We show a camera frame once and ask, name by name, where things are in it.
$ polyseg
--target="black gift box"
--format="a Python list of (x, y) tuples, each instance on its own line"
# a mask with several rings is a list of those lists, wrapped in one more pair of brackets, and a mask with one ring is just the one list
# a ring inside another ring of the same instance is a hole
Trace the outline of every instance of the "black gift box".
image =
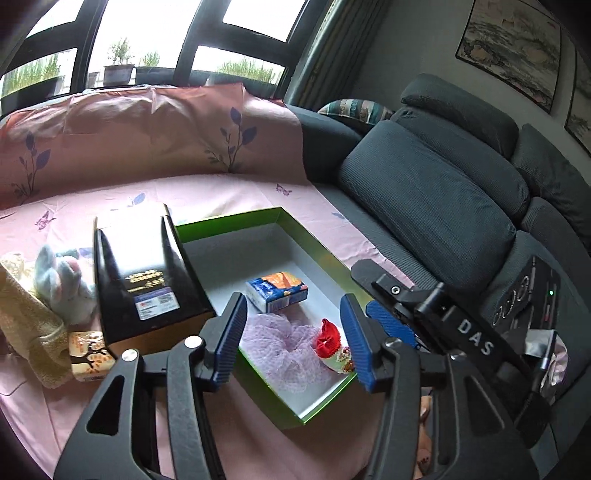
[(111, 212), (94, 233), (100, 323), (114, 355), (168, 350), (215, 316), (166, 205)]

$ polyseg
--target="wall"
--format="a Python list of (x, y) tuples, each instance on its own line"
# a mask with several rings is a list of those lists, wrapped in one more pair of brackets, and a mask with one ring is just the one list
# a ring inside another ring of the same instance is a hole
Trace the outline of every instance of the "wall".
[(574, 45), (563, 30), (560, 73), (548, 115), (503, 81), (455, 58), (472, 3), (473, 0), (393, 0), (352, 96), (398, 109), (400, 94), (416, 75), (438, 75), (503, 110), (520, 127), (532, 124), (591, 184), (591, 158), (564, 129), (574, 81)]

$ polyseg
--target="finger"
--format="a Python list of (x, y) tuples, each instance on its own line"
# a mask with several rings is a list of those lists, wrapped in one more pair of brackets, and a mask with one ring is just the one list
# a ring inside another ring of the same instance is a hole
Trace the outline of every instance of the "finger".
[(421, 469), (418, 467), (418, 465), (415, 465), (413, 480), (417, 480), (417, 478), (423, 478), (423, 474), (421, 473)]
[(433, 450), (433, 442), (423, 425), (420, 425), (418, 428), (418, 449), (426, 450), (428, 452)]
[(429, 450), (418, 450), (417, 465), (423, 474), (426, 474), (429, 471), (429, 466), (431, 465), (431, 452)]
[(421, 397), (421, 422), (424, 422), (431, 412), (431, 395)]

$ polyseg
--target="screw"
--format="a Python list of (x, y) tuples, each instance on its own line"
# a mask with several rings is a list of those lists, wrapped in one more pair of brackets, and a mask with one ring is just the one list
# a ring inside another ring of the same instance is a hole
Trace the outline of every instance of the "screw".
[(461, 362), (466, 358), (466, 354), (460, 350), (454, 350), (450, 357), (452, 358), (452, 360), (455, 360), (456, 362)]
[(400, 345), (401, 343), (402, 343), (402, 340), (401, 340), (400, 338), (394, 338), (394, 337), (392, 337), (392, 338), (389, 338), (389, 339), (387, 339), (387, 340), (385, 341), (385, 345), (386, 345), (388, 348), (394, 348), (394, 347), (396, 347), (397, 345)]
[(130, 348), (121, 354), (121, 358), (125, 362), (133, 362), (138, 357), (138, 351)]
[(203, 340), (200, 336), (191, 335), (190, 337), (185, 338), (184, 344), (187, 348), (197, 348), (203, 343)]

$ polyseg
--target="blue tissue pack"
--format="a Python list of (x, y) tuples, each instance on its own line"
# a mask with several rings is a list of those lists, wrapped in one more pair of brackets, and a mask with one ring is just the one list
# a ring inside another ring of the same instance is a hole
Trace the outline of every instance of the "blue tissue pack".
[(273, 313), (305, 300), (308, 286), (288, 272), (277, 272), (246, 282), (246, 298), (263, 313)]

